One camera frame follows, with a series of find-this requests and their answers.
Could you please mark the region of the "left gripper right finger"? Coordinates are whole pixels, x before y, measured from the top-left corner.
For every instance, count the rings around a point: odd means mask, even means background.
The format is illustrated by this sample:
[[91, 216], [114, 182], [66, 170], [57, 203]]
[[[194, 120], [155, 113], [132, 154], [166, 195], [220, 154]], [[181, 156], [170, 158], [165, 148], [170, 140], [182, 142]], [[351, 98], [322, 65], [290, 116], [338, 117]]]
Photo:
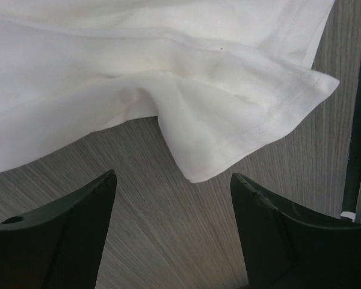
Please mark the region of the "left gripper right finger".
[[361, 224], [310, 210], [240, 173], [230, 192], [250, 288], [361, 288]]

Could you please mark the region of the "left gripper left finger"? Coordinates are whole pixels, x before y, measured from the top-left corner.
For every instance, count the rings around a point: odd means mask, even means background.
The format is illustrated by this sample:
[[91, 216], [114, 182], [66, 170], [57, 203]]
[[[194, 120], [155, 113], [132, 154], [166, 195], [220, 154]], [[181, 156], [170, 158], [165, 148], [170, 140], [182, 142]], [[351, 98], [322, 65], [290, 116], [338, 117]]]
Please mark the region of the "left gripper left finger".
[[0, 288], [94, 288], [117, 177], [110, 170], [77, 191], [0, 223]]

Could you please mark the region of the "white t-shirt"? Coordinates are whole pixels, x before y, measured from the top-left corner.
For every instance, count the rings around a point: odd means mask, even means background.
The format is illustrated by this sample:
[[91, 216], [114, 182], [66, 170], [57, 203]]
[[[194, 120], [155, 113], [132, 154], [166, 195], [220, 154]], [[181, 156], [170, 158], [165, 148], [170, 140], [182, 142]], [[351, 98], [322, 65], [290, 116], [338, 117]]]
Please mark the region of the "white t-shirt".
[[157, 117], [191, 182], [292, 132], [337, 88], [333, 1], [0, 1], [0, 173]]

